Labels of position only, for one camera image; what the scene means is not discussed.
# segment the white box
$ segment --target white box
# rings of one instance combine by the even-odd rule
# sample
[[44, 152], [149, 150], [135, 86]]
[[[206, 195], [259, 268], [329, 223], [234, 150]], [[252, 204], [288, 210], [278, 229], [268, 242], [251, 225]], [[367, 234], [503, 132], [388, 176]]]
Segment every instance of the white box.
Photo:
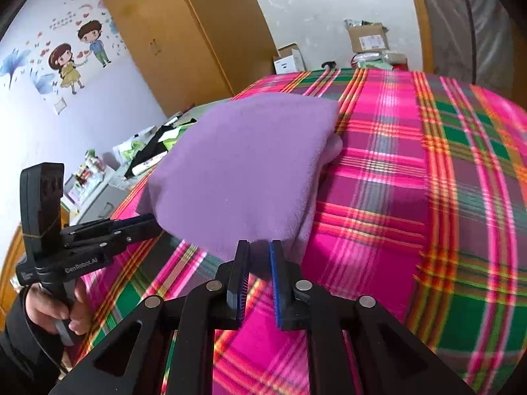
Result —
[[297, 44], [290, 44], [278, 49], [278, 54], [280, 58], [274, 58], [276, 74], [288, 74], [306, 70]]

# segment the brown hair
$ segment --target brown hair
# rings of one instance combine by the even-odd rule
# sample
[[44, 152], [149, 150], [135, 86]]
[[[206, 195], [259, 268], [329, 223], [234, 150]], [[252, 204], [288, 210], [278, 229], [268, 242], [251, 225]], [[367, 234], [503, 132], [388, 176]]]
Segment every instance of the brown hair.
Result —
[[49, 55], [48, 60], [49, 67], [52, 70], [60, 70], [61, 66], [59, 65], [58, 59], [68, 50], [71, 52], [71, 46], [68, 43], [62, 43], [60, 46], [55, 47], [55, 49], [51, 52], [51, 55]]
[[101, 32], [102, 29], [102, 23], [98, 20], [92, 20], [88, 23], [85, 23], [83, 26], [81, 26], [80, 30], [77, 33], [78, 39], [82, 40], [82, 38], [92, 31], [98, 31]]

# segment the green pants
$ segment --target green pants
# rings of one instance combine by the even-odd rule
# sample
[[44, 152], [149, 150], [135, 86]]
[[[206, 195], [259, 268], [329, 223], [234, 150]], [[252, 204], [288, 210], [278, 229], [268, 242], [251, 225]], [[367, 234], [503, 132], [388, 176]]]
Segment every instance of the green pants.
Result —
[[110, 62], [110, 59], [108, 59], [108, 56], [106, 56], [106, 52], [103, 50], [97, 52], [95, 55], [102, 65], [106, 65], [107, 62]]

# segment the plaid bedspread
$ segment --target plaid bedspread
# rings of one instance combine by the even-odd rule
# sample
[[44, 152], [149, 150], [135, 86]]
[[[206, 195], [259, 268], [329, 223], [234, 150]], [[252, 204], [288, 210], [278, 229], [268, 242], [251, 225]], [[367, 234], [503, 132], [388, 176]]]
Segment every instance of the plaid bedspread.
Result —
[[[265, 92], [341, 104], [344, 149], [320, 185], [304, 276], [374, 296], [495, 393], [527, 347], [525, 112], [448, 78], [367, 69], [267, 77], [234, 99]], [[114, 217], [135, 215], [143, 185]], [[219, 264], [167, 233], [130, 246], [85, 277], [96, 318], [76, 357], [141, 299], [186, 295]], [[308, 394], [307, 366], [304, 333], [275, 329], [272, 288], [251, 277], [243, 328], [216, 334], [213, 393]]]

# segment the black sleeve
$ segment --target black sleeve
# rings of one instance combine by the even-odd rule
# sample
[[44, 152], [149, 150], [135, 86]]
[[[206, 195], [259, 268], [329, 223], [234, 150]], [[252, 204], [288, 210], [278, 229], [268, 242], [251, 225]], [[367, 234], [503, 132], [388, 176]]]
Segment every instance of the black sleeve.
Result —
[[[30, 324], [42, 347], [60, 363], [64, 351], [60, 337]], [[58, 368], [40, 349], [27, 327], [22, 295], [19, 295], [7, 315], [5, 331], [0, 333], [0, 392], [7, 395], [48, 394], [58, 377]]]

